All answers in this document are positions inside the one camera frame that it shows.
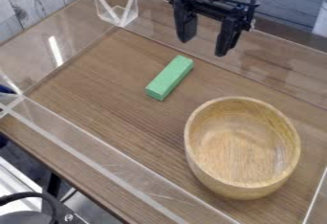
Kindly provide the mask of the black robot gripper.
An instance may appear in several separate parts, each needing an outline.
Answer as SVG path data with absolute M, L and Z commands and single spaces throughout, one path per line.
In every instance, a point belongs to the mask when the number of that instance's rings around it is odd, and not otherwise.
M 216 42 L 216 56 L 225 56 L 237 43 L 241 31 L 253 25 L 257 0 L 169 0 L 173 8 L 174 28 L 178 40 L 186 43 L 196 34 L 197 15 L 221 21 Z

